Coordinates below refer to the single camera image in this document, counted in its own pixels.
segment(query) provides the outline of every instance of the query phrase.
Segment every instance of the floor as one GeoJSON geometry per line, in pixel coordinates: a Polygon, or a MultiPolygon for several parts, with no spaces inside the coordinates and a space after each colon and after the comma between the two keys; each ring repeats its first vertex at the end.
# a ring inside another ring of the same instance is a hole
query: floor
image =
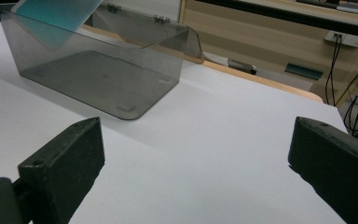
{"type": "MultiPolygon", "coordinates": [[[[217,55],[214,55],[211,53],[207,53],[207,52],[205,52],[204,54],[205,54],[205,58],[207,60],[213,61],[215,63],[220,63],[225,66],[228,66],[228,64],[229,64],[229,60],[227,58],[220,57],[220,56],[217,56],[217,55]]],[[[251,65],[249,65],[249,64],[244,66],[244,70],[247,70],[250,68],[251,68],[251,65]]],[[[305,81],[303,79],[289,77],[287,75],[272,72],[272,71],[269,71],[267,69],[263,69],[260,67],[257,67],[256,70],[257,70],[256,76],[258,76],[258,77],[263,77],[263,78],[266,78],[269,80],[277,81],[282,84],[296,87],[296,88],[304,90],[304,91],[309,91],[310,87],[312,85],[311,82],[305,81]]],[[[356,121],[356,117],[358,114],[358,99],[357,99],[356,103],[353,105],[353,107],[351,109],[351,113],[349,113],[350,105],[351,105],[351,102],[354,100],[354,98],[355,98],[355,96],[348,97],[346,102],[338,108],[338,112],[341,115],[342,120],[345,121],[345,124],[347,127],[354,126],[354,123],[356,121]]],[[[354,130],[358,130],[358,122],[356,123],[354,130]]],[[[349,128],[348,128],[348,133],[352,134],[352,130],[349,128]]]]}

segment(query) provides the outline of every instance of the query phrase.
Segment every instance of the transparent plastic bin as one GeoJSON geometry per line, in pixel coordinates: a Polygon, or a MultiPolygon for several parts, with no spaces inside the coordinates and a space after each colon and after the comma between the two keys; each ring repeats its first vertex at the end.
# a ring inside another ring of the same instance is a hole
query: transparent plastic bin
{"type": "Polygon", "coordinates": [[[23,77],[120,119],[140,118],[179,82],[186,26],[101,5],[69,31],[13,6],[0,5],[0,20],[23,77]]]}

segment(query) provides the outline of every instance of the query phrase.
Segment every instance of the white tabletop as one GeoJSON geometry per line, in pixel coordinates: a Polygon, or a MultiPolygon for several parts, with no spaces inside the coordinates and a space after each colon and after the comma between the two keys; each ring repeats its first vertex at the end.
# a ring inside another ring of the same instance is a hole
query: white tabletop
{"type": "Polygon", "coordinates": [[[0,26],[0,176],[102,119],[106,164],[71,223],[343,223],[288,167],[297,116],[345,130],[332,106],[184,62],[140,119],[116,119],[20,77],[0,26]]]}

